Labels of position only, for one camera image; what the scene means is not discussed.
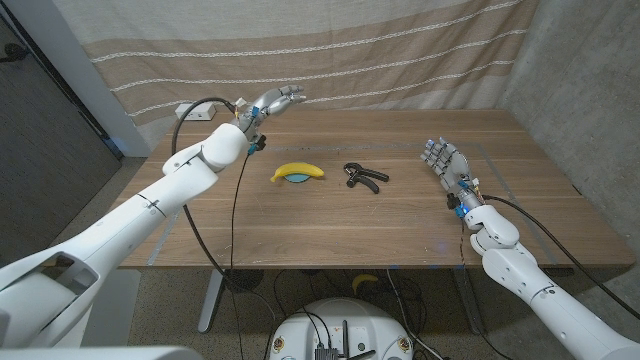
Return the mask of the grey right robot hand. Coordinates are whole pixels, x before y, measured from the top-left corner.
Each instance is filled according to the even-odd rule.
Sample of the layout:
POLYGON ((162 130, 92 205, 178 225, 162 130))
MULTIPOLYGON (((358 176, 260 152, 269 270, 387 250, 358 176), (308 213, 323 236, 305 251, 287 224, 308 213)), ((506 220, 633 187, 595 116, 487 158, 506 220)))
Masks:
POLYGON ((484 204, 479 195, 479 180, 472 176, 466 156, 455 145, 443 138, 428 140, 420 158, 439 177, 447 193, 447 207, 459 218, 484 204))

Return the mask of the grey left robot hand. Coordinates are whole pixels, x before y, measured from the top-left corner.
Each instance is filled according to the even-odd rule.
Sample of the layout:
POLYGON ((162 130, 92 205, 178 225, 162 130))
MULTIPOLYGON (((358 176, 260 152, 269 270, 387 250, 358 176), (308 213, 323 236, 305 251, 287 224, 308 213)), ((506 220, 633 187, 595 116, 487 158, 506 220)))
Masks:
POLYGON ((304 87, 286 85, 271 89, 250 103, 238 117, 232 121, 244 133, 256 130, 269 116, 284 113, 290 106, 306 100, 304 87))

